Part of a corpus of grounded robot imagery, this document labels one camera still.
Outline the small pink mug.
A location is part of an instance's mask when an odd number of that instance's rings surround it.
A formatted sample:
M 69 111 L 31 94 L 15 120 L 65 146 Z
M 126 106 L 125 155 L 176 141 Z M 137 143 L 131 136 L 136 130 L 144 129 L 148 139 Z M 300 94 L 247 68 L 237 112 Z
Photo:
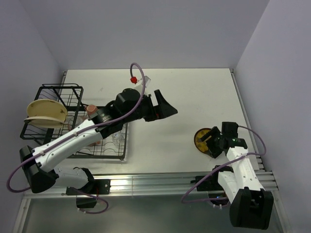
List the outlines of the small pink mug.
M 93 105 L 93 104 L 85 106 L 85 111 L 87 113 L 87 116 L 88 116 L 89 120 L 91 120 L 94 117 L 94 115 L 97 112 L 97 110 L 98 110 L 98 107 Z

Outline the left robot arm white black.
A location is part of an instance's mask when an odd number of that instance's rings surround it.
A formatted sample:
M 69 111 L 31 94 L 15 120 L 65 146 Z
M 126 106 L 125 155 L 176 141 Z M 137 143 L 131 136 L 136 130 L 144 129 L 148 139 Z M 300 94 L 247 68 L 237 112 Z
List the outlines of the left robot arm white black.
M 41 193 L 57 184 L 91 193 L 95 180 L 87 168 L 66 169 L 58 165 L 82 148 L 121 131 L 126 123 L 139 119 L 150 122 L 178 113 L 159 90 L 155 97 L 158 104 L 153 106 L 149 95 L 127 88 L 65 135 L 34 149 L 23 147 L 19 153 L 31 191 Z

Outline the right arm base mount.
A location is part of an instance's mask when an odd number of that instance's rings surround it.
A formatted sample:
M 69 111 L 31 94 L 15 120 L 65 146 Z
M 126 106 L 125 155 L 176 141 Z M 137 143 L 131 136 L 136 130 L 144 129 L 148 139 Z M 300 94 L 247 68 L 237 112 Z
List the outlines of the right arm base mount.
M 207 195 L 209 198 L 222 198 L 226 197 L 226 194 L 223 192 L 221 194 L 211 193 L 212 191 L 224 191 L 223 188 L 218 184 L 217 180 L 215 178 L 208 177 L 206 180 L 204 180 L 200 185 L 196 187 L 196 190 L 198 192 L 207 192 Z M 211 200 L 209 202 L 212 206 L 227 206 L 229 204 L 229 200 Z

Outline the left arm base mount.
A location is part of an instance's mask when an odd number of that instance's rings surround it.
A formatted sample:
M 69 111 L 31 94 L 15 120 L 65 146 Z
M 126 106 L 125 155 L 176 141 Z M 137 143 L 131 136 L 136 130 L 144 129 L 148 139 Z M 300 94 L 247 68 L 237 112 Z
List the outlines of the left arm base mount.
M 76 207 L 79 211 L 86 214 L 100 214 L 105 212 L 109 207 L 108 202 L 100 197 L 100 195 L 109 194 L 110 184 L 110 179 L 95 179 L 93 183 L 87 184 L 81 189 L 67 187 L 66 195 L 76 196 Z M 99 203 L 105 204 L 105 208 L 101 211 L 91 211 Z

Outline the aluminium rail frame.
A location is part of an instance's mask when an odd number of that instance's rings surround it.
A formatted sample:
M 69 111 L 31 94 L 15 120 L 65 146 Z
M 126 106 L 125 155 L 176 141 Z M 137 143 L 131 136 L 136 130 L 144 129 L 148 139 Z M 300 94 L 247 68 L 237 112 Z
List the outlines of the aluminium rail frame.
M 216 210 L 209 204 L 182 204 L 182 195 L 196 175 L 206 175 L 226 161 L 211 159 L 193 144 L 199 128 L 249 120 L 229 68 L 146 69 L 150 91 L 160 89 L 178 114 L 153 123 L 134 122 L 128 130 L 125 161 L 74 159 L 96 176 L 111 180 L 106 195 L 109 210 L 100 215 L 76 211 L 73 197 L 65 189 L 23 195 L 22 232 L 80 232 L 90 225 L 107 232 L 237 232 L 229 222 L 228 208 Z

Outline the large pink flower mug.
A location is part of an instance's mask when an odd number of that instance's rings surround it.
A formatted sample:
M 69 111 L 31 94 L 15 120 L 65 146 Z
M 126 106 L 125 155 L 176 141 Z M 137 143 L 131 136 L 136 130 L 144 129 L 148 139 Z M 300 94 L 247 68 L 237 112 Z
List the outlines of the large pink flower mug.
M 94 143 L 91 143 L 91 144 L 89 144 L 88 146 L 89 146 L 89 147 L 92 147 L 92 146 L 98 146 L 98 145 L 101 145 L 101 144 L 102 144 L 102 140 L 97 141 L 97 142 L 94 142 Z

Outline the black yellow ornate plate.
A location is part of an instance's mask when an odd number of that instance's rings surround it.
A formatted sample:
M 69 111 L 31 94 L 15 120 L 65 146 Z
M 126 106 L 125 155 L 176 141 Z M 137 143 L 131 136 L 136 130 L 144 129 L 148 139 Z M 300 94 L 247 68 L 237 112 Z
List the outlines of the black yellow ornate plate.
M 195 147 L 203 154 L 208 155 L 209 149 L 206 145 L 206 141 L 201 141 L 201 138 L 207 134 L 211 128 L 202 128 L 199 129 L 194 135 L 194 144 Z

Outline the clear glass cup front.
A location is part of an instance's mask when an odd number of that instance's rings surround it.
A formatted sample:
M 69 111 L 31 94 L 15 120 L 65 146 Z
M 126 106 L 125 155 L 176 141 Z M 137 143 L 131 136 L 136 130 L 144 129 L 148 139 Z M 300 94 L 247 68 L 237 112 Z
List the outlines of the clear glass cup front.
M 112 137 L 112 142 L 115 146 L 120 146 L 124 142 L 124 134 L 121 132 L 116 132 L 111 135 Z

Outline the patterned pink ceramic bowl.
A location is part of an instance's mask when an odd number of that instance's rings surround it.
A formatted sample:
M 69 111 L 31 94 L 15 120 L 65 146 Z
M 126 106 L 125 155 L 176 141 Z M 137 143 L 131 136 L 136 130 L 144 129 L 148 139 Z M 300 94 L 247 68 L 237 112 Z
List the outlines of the patterned pink ceramic bowl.
M 72 129 L 78 127 L 78 126 L 81 125 L 86 119 L 87 119 L 86 116 L 78 116 L 76 119 L 74 119 L 74 117 L 70 116 L 70 118 L 68 119 L 68 124 L 67 124 L 68 130 L 71 131 Z

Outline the cream plate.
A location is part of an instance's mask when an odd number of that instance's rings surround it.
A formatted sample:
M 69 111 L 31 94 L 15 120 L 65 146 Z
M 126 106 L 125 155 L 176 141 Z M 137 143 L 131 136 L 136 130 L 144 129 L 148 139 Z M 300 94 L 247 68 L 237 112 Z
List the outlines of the cream plate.
M 39 128 L 58 129 L 65 125 L 65 122 L 48 116 L 33 116 L 24 119 L 24 123 Z
M 31 102 L 27 107 L 27 116 L 52 117 L 65 121 L 68 115 L 66 107 L 57 101 L 39 99 Z

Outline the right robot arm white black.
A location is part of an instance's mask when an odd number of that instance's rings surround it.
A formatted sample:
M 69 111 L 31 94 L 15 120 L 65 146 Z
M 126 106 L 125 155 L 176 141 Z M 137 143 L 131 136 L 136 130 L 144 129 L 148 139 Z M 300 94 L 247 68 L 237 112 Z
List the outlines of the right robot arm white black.
M 266 230 L 274 204 L 274 197 L 260 183 L 250 161 L 250 152 L 244 139 L 238 136 L 236 122 L 222 122 L 222 128 L 213 127 L 195 138 L 195 143 L 206 145 L 205 154 L 217 158 L 222 153 L 228 159 L 216 166 L 209 176 L 211 186 L 223 189 L 230 203 L 232 226 Z

